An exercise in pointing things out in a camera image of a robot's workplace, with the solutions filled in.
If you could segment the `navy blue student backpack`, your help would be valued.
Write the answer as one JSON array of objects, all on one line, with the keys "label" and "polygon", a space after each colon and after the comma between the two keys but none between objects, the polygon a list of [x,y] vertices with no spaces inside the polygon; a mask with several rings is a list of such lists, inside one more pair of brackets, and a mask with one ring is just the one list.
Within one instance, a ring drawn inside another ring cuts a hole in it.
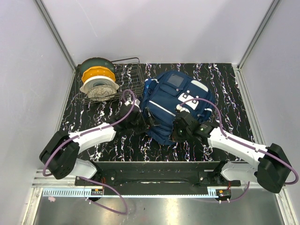
[{"label": "navy blue student backpack", "polygon": [[152,83],[149,85],[146,95],[142,95],[140,109],[145,118],[149,113],[156,123],[146,132],[161,145],[173,145],[171,139],[173,121],[176,116],[176,106],[188,101],[183,105],[191,115],[200,123],[207,121],[212,114],[213,106],[205,101],[194,100],[203,98],[215,103],[215,97],[209,88],[186,75],[185,73],[171,70],[149,78]]}]

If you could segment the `blue pencil case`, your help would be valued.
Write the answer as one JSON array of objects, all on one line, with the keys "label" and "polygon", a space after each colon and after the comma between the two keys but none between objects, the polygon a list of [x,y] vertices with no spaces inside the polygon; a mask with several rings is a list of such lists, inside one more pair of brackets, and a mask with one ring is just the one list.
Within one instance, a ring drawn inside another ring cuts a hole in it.
[{"label": "blue pencil case", "polygon": [[149,85],[152,83],[151,79],[146,79],[144,82],[143,95],[146,95]]}]

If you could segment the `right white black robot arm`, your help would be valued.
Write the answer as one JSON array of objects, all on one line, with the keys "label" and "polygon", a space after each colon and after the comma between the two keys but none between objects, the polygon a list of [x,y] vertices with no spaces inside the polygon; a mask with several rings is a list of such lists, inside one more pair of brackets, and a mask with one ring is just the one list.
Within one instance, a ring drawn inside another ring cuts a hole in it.
[{"label": "right white black robot arm", "polygon": [[213,173],[214,183],[223,186],[228,181],[258,183],[265,190],[278,194],[286,184],[292,166],[282,147],[247,141],[225,132],[221,126],[198,122],[188,109],[176,106],[172,138],[176,142],[197,139],[201,144],[226,151],[241,158],[240,162],[222,162]]}]

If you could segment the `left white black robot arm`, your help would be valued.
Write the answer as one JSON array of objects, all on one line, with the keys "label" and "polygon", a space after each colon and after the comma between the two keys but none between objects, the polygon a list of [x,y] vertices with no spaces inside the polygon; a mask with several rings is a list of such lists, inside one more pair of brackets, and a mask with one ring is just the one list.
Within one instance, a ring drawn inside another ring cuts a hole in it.
[{"label": "left white black robot arm", "polygon": [[60,180],[72,175],[84,177],[92,186],[97,185],[101,181],[99,169],[93,162],[79,159],[78,155],[98,144],[111,142],[126,131],[146,128],[139,104],[139,99],[127,101],[108,122],[87,130],[57,131],[39,156],[44,164],[43,176]]}]

